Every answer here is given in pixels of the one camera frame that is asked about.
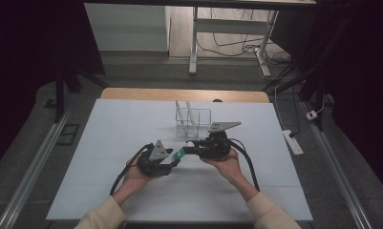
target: gray carpet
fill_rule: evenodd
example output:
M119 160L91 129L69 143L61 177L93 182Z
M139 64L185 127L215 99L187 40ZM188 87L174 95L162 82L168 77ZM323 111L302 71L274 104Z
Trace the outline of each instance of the gray carpet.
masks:
M283 66L271 68L273 74ZM131 64L106 65L107 76L103 79L112 87L207 89L260 91L268 82L258 74L257 65L200 64L197 75L188 75L186 64ZM44 218L52 205L58 187L67 171L80 136L91 110L102 90L93 82L80 77L83 90L78 105L67 121L69 128L77 128L76 137L62 135L36 182L27 204L24 206L14 228L72 228L77 221L46 221ZM278 94L277 102L283 123L288 129L297 130L293 94L288 90ZM37 94L36 105L30 118L0 161L0 216L7 206L21 177L48 132L54 119L54 109L44 108L48 99L54 99L54 84L42 87ZM324 114L325 133L332 142L351 184L360 197L374 228L383 228L383 186L364 158L333 124L326 107ZM330 168L298 106L301 132L296 136L305 154L292 156L297 173L309 202L314 221L299 222L303 228L357 228L351 212L342 198ZM201 225L133 225L125 228L206 228Z

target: white tabletop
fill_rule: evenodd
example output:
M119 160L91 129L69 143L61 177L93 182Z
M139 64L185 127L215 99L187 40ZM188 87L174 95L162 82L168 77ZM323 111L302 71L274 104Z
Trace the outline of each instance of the white tabletop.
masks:
M245 145L262 192L294 219L312 220L272 104L191 105L210 109L214 122L241 121L242 125L226 133ZM185 145L187 138L176 135L175 102L99 99L47 219L80 219L97 207L109 196L125 162L143 145L159 139L175 152ZM251 181L243 156L240 161ZM253 221L237 190L197 156L185 156L169 176L153 180L123 210L128 221Z

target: person's right hand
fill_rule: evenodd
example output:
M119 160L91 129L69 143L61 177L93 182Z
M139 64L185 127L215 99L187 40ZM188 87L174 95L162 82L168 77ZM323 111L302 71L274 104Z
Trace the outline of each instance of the person's right hand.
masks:
M201 160L217 168L219 173L232 185L235 185L237 180L244 178L239 164L239 155L233 148L221 160L209 158L201 158Z

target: power strip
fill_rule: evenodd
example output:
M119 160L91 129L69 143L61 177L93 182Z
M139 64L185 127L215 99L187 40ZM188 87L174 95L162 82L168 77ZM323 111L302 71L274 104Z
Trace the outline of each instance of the power strip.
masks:
M290 137L289 134L291 134L290 130L283 131L284 137L286 138L287 144L289 149L292 151L293 154L296 156L302 155L304 152L301 149L301 146L299 146L298 141L296 141L295 137Z

